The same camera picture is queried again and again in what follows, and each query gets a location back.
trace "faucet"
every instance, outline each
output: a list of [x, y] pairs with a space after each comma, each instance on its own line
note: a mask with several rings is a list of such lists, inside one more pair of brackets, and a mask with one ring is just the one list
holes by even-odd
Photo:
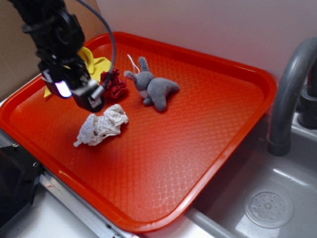
[[267, 150], [275, 156], [284, 156], [290, 151], [291, 126], [296, 109], [299, 125], [317, 128], [316, 59], [317, 37], [308, 38], [298, 46], [284, 70], [267, 134]]

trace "white napkin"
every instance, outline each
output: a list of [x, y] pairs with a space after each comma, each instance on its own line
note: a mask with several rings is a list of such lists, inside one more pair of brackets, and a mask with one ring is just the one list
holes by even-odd
[[103, 116], [90, 114], [79, 130], [75, 147], [80, 144], [98, 145], [105, 138], [121, 133], [120, 127], [129, 122], [128, 116], [119, 104], [107, 108]]

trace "sink drain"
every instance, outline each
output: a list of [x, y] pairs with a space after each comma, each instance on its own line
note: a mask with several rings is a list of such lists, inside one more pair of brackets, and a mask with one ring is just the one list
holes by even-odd
[[257, 187], [244, 200], [248, 218], [263, 228], [279, 228], [288, 223], [294, 213], [291, 198], [283, 191], [270, 186]]

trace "gray sink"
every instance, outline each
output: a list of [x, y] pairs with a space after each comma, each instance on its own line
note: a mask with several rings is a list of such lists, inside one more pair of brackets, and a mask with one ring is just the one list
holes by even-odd
[[317, 132], [293, 125], [291, 152], [275, 157], [267, 127], [264, 116], [188, 212], [216, 238], [317, 237]]

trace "yellow towel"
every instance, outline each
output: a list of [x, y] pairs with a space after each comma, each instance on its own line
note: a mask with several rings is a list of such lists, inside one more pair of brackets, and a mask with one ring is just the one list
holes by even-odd
[[[100, 82], [100, 74], [104, 71], [108, 72], [111, 67], [111, 62], [107, 58], [100, 57], [94, 59], [93, 53], [86, 47], [82, 47], [78, 51], [78, 55], [85, 61], [91, 78], [96, 80], [98, 83]], [[46, 88], [44, 97], [46, 98], [51, 94], [52, 93], [49, 91], [49, 89]]]

